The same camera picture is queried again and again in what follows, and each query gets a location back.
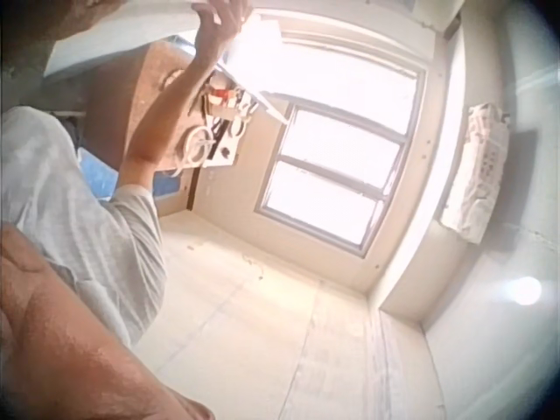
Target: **room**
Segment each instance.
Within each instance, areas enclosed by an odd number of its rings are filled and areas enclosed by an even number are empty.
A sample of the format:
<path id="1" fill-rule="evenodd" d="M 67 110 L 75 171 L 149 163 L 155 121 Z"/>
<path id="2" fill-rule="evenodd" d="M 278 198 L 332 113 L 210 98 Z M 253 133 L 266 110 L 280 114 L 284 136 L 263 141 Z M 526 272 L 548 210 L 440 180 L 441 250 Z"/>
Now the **room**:
<path id="1" fill-rule="evenodd" d="M 187 3 L 3 68 L 3 112 L 70 121 L 100 200 L 195 54 Z M 167 283 L 134 354 L 217 419 L 526 418 L 560 354 L 552 30 L 518 0 L 252 3 L 158 167 Z"/>

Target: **hand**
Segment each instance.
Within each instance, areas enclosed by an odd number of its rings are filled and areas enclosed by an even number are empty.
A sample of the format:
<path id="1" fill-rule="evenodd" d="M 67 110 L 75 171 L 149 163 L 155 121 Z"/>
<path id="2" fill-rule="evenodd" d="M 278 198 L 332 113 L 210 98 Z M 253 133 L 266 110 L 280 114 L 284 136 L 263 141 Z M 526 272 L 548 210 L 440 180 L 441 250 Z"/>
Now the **hand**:
<path id="1" fill-rule="evenodd" d="M 208 3 L 193 4 L 192 9 L 200 17 L 200 28 L 194 41 L 195 59 L 209 66 L 218 62 L 253 11 L 249 0 L 208 0 Z M 220 18 L 219 24 L 214 21 L 214 13 Z"/>

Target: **raised arm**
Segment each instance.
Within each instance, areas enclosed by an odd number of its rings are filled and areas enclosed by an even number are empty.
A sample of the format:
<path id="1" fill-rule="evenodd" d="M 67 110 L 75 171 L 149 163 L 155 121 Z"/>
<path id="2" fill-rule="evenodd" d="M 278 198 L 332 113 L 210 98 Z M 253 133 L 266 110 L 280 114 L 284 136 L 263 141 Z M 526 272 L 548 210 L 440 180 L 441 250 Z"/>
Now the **raised arm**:
<path id="1" fill-rule="evenodd" d="M 139 185 L 151 191 L 159 163 L 171 145 L 182 109 L 190 108 L 228 44 L 251 12 L 249 0 L 195 3 L 200 28 L 191 65 L 154 101 L 138 125 L 119 171 L 117 186 Z M 220 18 L 217 24 L 214 15 Z"/>

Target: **white cable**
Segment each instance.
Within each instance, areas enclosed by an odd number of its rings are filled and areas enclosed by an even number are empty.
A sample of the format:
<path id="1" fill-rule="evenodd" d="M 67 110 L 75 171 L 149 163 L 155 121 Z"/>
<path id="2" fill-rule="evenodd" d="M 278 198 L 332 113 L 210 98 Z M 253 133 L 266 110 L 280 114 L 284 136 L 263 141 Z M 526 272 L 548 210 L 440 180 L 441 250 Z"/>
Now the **white cable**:
<path id="1" fill-rule="evenodd" d="M 194 137 L 200 132 L 206 133 L 207 138 L 199 138 L 193 141 Z M 177 162 L 177 170 L 171 175 L 171 177 L 175 178 L 180 175 L 186 165 L 189 165 L 189 167 L 202 165 L 204 161 L 207 160 L 214 143 L 214 134 L 206 125 L 196 125 L 191 127 L 186 135 L 185 142 L 183 143 L 183 157 Z M 202 147 L 204 147 L 204 153 L 198 161 L 194 161 L 194 158 L 199 154 L 200 148 Z"/>

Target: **person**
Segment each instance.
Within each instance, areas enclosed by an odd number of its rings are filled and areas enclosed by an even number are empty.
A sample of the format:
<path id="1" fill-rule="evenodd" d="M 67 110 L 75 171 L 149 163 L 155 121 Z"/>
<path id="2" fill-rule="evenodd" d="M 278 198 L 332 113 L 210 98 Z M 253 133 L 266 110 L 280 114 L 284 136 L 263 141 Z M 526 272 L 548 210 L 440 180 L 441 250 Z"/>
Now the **person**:
<path id="1" fill-rule="evenodd" d="M 155 171 L 251 12 L 249 0 L 192 7 L 195 57 L 138 125 L 109 202 L 91 193 L 58 120 L 33 108 L 2 116 L 2 382 L 36 418 L 212 418 L 128 350 L 164 296 Z"/>

